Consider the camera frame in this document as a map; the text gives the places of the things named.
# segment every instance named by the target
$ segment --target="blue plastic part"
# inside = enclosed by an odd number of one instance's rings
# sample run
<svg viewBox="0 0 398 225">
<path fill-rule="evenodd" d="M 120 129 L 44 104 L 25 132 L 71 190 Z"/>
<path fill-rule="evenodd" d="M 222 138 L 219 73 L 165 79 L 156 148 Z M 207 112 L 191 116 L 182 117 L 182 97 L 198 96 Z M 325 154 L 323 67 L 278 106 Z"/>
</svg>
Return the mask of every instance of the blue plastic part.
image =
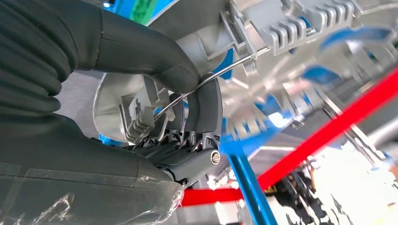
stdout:
<svg viewBox="0 0 398 225">
<path fill-rule="evenodd" d="M 237 143 L 234 148 L 235 152 L 239 154 L 230 154 L 227 157 L 239 183 L 240 190 L 245 197 L 254 224 L 277 225 L 265 194 L 257 182 L 246 155 L 243 153 L 242 146 Z"/>
<path fill-rule="evenodd" d="M 173 0 L 158 0 L 156 3 L 155 9 L 152 12 L 151 17 L 156 16 L 163 8 L 165 8 L 168 4 L 170 4 Z"/>
<path fill-rule="evenodd" d="M 336 73 L 319 66 L 308 68 L 301 77 L 322 85 L 332 84 L 342 80 Z"/>
<path fill-rule="evenodd" d="M 358 30 L 351 30 L 349 28 L 341 29 L 330 35 L 320 46 L 320 50 L 346 42 L 346 41 L 358 41 L 358 42 L 377 42 L 385 41 L 391 34 L 391 29 L 381 27 L 363 27 Z"/>
<path fill-rule="evenodd" d="M 119 0 L 115 13 L 130 18 L 136 0 Z"/>
<path fill-rule="evenodd" d="M 102 8 L 106 11 L 116 13 L 117 8 L 119 7 L 119 3 L 121 0 L 116 0 L 114 4 L 110 4 L 110 7 L 103 6 Z"/>
<path fill-rule="evenodd" d="M 311 28 L 312 27 L 310 22 L 304 16 L 300 16 L 300 19 L 304 20 L 304 22 L 306 23 L 306 27 L 307 28 Z"/>
<path fill-rule="evenodd" d="M 99 135 L 98 135 L 98 139 L 99 139 L 100 141 L 102 141 L 102 143 L 103 143 L 104 145 L 120 146 L 120 145 L 122 144 L 121 142 L 118 142 L 118 141 L 112 140 L 112 139 L 110 139 L 110 138 L 107 138 L 107 137 L 105 137 L 105 136 L 102 135 L 102 134 L 99 134 Z"/>
<path fill-rule="evenodd" d="M 258 109 L 264 113 L 264 115 L 271 115 L 273 113 L 281 111 L 281 107 L 276 101 L 276 98 L 272 95 L 267 97 L 265 103 L 254 103 Z"/>
<path fill-rule="evenodd" d="M 290 112 L 284 112 L 281 114 L 285 119 L 292 119 L 292 115 Z M 249 156 L 282 130 L 282 128 L 275 127 L 270 120 L 264 120 L 264 124 L 267 130 L 248 138 L 235 141 L 231 134 L 226 133 L 225 123 L 226 119 L 223 119 L 219 150 L 224 154 L 232 155 L 240 154 L 240 151 L 242 150 L 245 155 Z M 241 146 L 241 149 L 238 149 L 238 152 L 235 152 L 236 145 Z"/>
<path fill-rule="evenodd" d="M 229 49 L 227 52 L 227 55 L 225 56 L 224 61 L 222 61 L 222 63 L 215 69 L 213 70 L 213 73 L 217 73 L 220 70 L 226 68 L 227 66 L 231 65 L 233 63 L 234 60 L 234 52 L 232 49 Z M 232 77 L 232 70 L 224 73 L 223 75 L 221 75 L 221 78 L 223 78 L 224 80 L 228 80 L 231 79 Z"/>
</svg>

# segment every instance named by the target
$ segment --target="metal rod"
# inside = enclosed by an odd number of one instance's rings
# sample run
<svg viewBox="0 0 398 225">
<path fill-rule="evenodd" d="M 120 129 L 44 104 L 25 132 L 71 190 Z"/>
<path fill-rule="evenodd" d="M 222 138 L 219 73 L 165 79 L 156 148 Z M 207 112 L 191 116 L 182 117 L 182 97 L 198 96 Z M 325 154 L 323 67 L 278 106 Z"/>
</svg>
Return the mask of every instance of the metal rod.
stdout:
<svg viewBox="0 0 398 225">
<path fill-rule="evenodd" d="M 331 118 L 334 119 L 336 115 L 338 114 L 336 111 L 333 110 L 332 107 L 328 105 L 328 103 L 325 101 L 326 106 L 324 106 L 323 111 Z M 360 152 L 372 166 L 376 165 L 376 161 L 379 160 L 377 158 L 377 155 L 370 149 L 366 149 L 365 147 L 360 146 L 356 141 L 355 137 L 352 136 L 352 134 L 349 131 L 344 132 L 345 137 L 353 144 L 355 149 Z"/>
<path fill-rule="evenodd" d="M 268 52 L 270 49 L 268 47 L 263 47 L 261 49 L 259 49 L 257 51 L 257 55 L 262 55 L 266 52 Z M 156 114 L 154 120 L 157 121 L 167 110 L 169 110 L 170 108 L 174 107 L 175 105 L 177 105 L 180 101 L 182 101 L 185 97 L 187 97 L 188 95 L 192 94 L 194 91 L 196 91 L 198 88 L 202 87 L 203 85 L 209 83 L 210 81 L 214 80 L 215 78 L 223 75 L 224 73 L 232 70 L 233 68 L 235 68 L 237 65 L 244 63 L 246 61 L 249 61 L 253 59 L 253 55 L 247 55 L 235 62 L 233 62 L 231 65 L 227 66 L 226 68 L 220 70 L 219 72 L 211 75 L 210 77 L 206 78 L 204 81 L 202 81 L 195 90 L 188 92 L 186 94 L 181 95 L 180 97 L 176 98 L 174 101 L 172 101 L 170 104 L 168 104 L 166 107 L 164 107 L 158 114 Z"/>
</svg>

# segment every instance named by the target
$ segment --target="clear plastic film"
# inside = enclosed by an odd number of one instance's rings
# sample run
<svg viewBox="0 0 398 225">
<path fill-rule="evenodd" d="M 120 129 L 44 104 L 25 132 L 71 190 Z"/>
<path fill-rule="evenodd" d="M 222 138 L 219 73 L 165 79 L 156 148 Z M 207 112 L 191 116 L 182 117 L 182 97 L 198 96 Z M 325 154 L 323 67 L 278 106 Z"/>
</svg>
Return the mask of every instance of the clear plastic film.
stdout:
<svg viewBox="0 0 398 225">
<path fill-rule="evenodd" d="M 21 171 L 0 163 L 0 225 L 161 224 L 184 195 L 178 183 L 147 176 Z"/>
</svg>

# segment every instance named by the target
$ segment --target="blue metal frame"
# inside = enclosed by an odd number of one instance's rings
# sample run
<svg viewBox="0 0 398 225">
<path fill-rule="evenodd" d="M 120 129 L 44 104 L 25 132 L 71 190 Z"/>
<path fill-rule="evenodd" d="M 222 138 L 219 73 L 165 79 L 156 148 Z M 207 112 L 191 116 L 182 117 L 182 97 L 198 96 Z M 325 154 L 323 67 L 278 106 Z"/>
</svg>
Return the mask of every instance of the blue metal frame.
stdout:
<svg viewBox="0 0 398 225">
<path fill-rule="evenodd" d="M 239 182 L 240 190 L 245 197 L 253 222 L 256 225 L 277 225 L 278 223 L 265 198 L 265 194 L 257 182 L 246 155 L 243 153 L 242 146 L 239 143 L 237 145 L 237 148 L 241 149 L 241 154 L 227 155 L 227 157 Z"/>
</svg>

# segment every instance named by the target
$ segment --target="red pipe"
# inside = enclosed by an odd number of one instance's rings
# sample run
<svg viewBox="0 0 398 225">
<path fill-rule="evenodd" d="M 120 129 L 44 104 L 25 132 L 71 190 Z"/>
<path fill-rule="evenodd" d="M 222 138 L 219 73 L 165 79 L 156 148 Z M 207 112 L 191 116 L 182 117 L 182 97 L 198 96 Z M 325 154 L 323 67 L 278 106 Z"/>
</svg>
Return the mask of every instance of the red pipe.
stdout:
<svg viewBox="0 0 398 225">
<path fill-rule="evenodd" d="M 303 160 L 318 149 L 332 142 L 352 124 L 362 121 L 370 113 L 392 100 L 398 94 L 398 68 L 381 80 L 370 91 L 347 107 L 340 116 L 329 121 L 318 132 L 300 144 L 293 152 L 283 157 L 268 171 L 258 177 L 262 189 L 274 185 L 282 177 L 294 170 Z M 186 190 L 182 206 L 211 204 L 215 202 L 236 201 L 242 199 L 240 190 Z"/>
</svg>

